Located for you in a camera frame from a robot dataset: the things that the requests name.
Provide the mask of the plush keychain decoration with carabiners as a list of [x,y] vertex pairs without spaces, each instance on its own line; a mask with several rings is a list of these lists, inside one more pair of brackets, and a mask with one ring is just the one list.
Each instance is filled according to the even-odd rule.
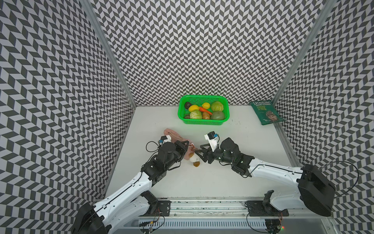
[[193,143],[189,143],[188,151],[186,152],[185,159],[190,161],[194,167],[200,166],[200,157],[195,153],[198,150]]

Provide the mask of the pink corduroy bag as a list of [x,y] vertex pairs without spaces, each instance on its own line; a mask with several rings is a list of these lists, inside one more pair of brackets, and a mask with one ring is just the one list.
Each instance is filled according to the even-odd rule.
[[171,142],[173,142],[173,143],[175,143],[177,140],[180,141],[180,142],[188,141],[189,142],[189,148],[188,148],[187,152],[184,154],[184,159],[189,160],[193,156],[194,151],[195,151],[195,147],[194,147],[194,144],[192,143],[191,140],[180,136],[177,132],[175,132],[174,130],[171,130],[169,128],[164,130],[164,135],[166,135],[166,136],[169,135],[171,137]]

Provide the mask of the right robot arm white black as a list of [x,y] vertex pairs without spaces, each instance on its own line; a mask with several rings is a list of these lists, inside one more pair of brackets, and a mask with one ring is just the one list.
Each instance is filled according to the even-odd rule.
[[226,163],[243,177],[264,178],[281,184],[281,190],[272,189],[264,197],[264,201],[278,211],[307,208],[320,216],[332,214],[336,187],[315,165],[290,167],[265,162],[242,153],[229,137],[222,143],[218,138],[210,139],[195,153],[209,164],[215,160]]

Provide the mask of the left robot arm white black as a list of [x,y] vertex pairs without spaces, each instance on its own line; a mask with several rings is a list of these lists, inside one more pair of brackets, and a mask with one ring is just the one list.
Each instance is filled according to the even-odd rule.
[[189,141],[171,142],[165,137],[140,172],[103,200],[80,207],[71,228],[73,234],[113,234],[133,219],[154,214],[158,199],[150,189],[181,162]]

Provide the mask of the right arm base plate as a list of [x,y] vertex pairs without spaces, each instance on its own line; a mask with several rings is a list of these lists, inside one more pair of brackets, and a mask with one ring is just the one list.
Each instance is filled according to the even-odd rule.
[[270,190],[265,194],[263,200],[248,200],[244,203],[244,206],[248,209],[250,216],[289,216],[287,209],[278,210],[270,204],[270,199],[274,190]]

